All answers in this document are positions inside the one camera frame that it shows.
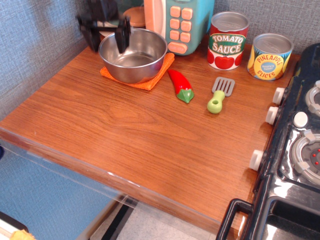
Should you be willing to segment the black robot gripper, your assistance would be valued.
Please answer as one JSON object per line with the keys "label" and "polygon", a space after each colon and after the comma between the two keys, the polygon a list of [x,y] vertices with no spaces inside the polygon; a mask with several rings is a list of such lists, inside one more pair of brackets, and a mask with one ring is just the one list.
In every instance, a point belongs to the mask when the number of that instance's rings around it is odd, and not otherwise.
{"label": "black robot gripper", "polygon": [[130,45],[132,27],[129,17],[122,16],[115,0],[87,0],[88,10],[77,16],[79,28],[91,50],[99,51],[101,43],[98,22],[115,21],[112,27],[102,27],[104,31],[114,32],[117,49],[124,53]]}

